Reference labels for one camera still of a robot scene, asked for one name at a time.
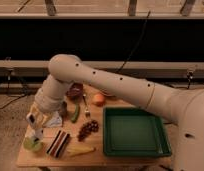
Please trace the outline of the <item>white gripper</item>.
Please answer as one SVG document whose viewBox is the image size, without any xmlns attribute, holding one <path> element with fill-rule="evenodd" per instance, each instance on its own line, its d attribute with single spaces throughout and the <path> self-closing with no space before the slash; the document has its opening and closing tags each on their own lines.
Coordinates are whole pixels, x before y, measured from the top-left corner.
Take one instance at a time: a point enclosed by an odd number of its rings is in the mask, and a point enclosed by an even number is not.
<svg viewBox="0 0 204 171">
<path fill-rule="evenodd" d="M 39 110 L 36 103 L 31 105 L 29 111 L 29 120 L 33 128 L 41 128 L 51 119 L 50 113 L 43 113 Z"/>
</svg>

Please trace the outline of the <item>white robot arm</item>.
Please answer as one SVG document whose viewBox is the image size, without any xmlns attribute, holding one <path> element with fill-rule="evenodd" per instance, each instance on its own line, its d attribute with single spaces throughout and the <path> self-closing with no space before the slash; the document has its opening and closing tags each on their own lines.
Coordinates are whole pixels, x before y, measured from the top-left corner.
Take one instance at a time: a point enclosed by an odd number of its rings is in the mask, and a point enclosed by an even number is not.
<svg viewBox="0 0 204 171">
<path fill-rule="evenodd" d="M 174 171 L 204 171 L 204 89 L 176 89 L 97 70 L 68 54 L 53 56 L 48 70 L 34 100 L 41 112 L 58 110 L 73 83 L 88 84 L 177 125 Z"/>
</svg>

